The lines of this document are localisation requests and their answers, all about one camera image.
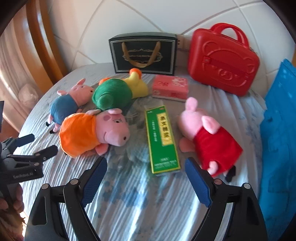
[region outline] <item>green box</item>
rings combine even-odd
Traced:
[[[145,111],[153,174],[180,169],[176,144],[165,106]]]

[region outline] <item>finger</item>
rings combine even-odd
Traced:
[[[18,210],[22,207],[22,201],[16,200],[13,204],[15,210]]]
[[[24,211],[25,205],[24,203],[22,203],[22,206],[17,210],[18,213],[21,213],[22,211]]]
[[[0,198],[0,210],[2,209],[2,210],[5,210],[5,209],[7,209],[8,208],[8,204],[7,204],[7,202],[4,200],[4,199],[2,199],[2,198]]]
[[[15,195],[16,195],[17,200],[22,201],[22,193],[23,193],[22,186],[20,184],[18,184],[17,188],[15,190]]]

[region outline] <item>red case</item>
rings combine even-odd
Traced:
[[[226,28],[235,31],[237,40],[221,34]],[[240,28],[217,23],[211,29],[194,31],[188,59],[188,72],[194,80],[243,96],[259,65],[258,56]]]

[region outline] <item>white tile wall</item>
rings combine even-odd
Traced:
[[[47,0],[53,32],[69,70],[111,62],[108,39],[122,33],[163,31],[191,36],[218,22],[248,36],[261,65],[252,89],[264,96],[280,62],[292,59],[295,44],[277,15],[262,0]],[[235,33],[223,32],[231,37]],[[188,53],[178,51],[177,65]]]

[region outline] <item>blue shirt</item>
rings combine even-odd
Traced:
[[[50,107],[50,114],[53,117],[53,121],[61,125],[66,117],[76,113],[78,105],[74,99],[69,95],[59,96],[54,100]]]

